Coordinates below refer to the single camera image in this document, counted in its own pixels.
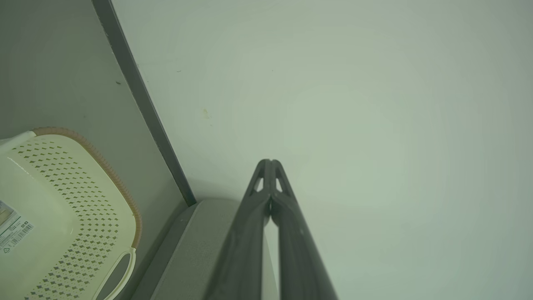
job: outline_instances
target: product label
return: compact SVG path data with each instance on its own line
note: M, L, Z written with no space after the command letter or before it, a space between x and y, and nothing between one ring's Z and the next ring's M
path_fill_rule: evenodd
M34 226L14 209L0 201L0 255L13 252Z

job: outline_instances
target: gray wall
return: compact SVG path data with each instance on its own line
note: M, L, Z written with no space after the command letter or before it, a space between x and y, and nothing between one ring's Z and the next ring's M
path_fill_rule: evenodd
M45 126L89 139L131 191L144 228L134 289L185 209L90 0L0 3L0 139Z

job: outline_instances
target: white wall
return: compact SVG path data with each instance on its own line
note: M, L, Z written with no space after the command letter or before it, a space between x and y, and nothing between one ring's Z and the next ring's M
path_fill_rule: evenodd
M113 3L197 197L279 159L340 298L533 297L533 2Z
M129 299L168 220L186 205L90 0L0 3L0 139L46 126L90 140L141 211L137 265L123 293Z

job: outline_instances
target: barcode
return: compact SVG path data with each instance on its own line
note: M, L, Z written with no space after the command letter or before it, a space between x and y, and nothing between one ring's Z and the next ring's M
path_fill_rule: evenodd
M33 229L33 226L30 223L28 223L28 225L26 225L26 227L24 227L24 229L21 232L19 232L13 240L11 240L11 244L13 244L12 247L17 245L26 236L26 234L28 234L28 232L30 232L30 230L32 229Z

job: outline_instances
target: dark wall trim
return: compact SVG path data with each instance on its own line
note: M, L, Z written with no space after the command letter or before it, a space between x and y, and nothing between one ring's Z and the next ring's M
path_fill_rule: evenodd
M133 98L135 98L135 102L137 102L137 106L141 111L144 121L148 125L148 129L150 130L168 169L172 173L172 176L183 195L183 199L185 199L188 206L191 206L196 203L195 196L192 193L183 170L181 169L174 149L172 149L172 145L168 140L168 136L166 135L161 120L157 115L154 104L150 99L150 95L148 95L144 81L130 51L130 46L126 42L126 37L118 22L113 4L111 3L111 0L92 0L92 2L96 14L100 19L100 23L102 23L102 27L107 34L107 39L109 44L111 44L118 65L130 86Z

